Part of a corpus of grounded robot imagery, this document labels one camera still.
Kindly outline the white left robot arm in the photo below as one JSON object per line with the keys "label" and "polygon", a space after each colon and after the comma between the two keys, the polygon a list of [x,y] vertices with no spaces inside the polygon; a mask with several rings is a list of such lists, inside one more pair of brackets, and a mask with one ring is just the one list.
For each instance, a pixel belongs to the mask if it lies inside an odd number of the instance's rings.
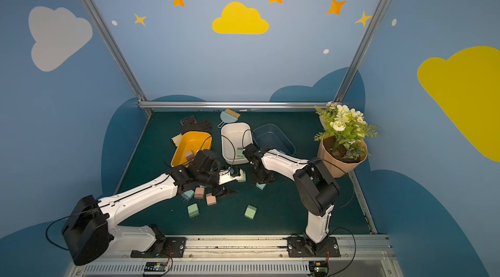
{"label": "white left robot arm", "polygon": [[112,229],[132,215],[201,186],[211,188],[215,197],[225,196],[233,191],[223,185],[241,179],[232,167],[223,170],[217,155],[204,149],[188,164],[131,190],[100,200],[92,195],[82,198],[63,226],[62,236],[74,264],[86,265],[118,241]]}

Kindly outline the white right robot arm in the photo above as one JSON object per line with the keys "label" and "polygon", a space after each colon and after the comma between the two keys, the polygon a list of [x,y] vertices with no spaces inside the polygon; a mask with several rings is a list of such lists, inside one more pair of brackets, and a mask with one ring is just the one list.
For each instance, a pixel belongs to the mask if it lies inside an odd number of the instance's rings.
{"label": "white right robot arm", "polygon": [[340,187],[326,165],[319,158],[298,159],[276,149],[261,151],[253,144],[243,148],[243,155],[254,168],[254,184],[272,183],[275,174],[295,182],[300,200],[308,210],[305,238],[314,247],[324,245],[329,237],[332,211],[340,195]]}

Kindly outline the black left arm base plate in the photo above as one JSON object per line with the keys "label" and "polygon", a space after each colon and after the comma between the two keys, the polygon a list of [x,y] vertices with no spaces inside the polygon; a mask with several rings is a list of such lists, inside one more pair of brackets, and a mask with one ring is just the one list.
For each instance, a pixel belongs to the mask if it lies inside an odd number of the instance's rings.
{"label": "black left arm base plate", "polygon": [[131,258],[181,258],[184,256],[187,239],[185,237],[160,237],[146,251],[131,251]]}

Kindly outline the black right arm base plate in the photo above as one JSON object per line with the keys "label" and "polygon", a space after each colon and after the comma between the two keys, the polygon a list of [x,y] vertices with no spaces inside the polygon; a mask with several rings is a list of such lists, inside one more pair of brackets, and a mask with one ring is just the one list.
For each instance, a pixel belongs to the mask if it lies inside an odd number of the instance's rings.
{"label": "black right arm base plate", "polygon": [[306,235],[291,235],[286,238],[286,249],[289,257],[341,257],[339,244],[333,236],[316,244]]}

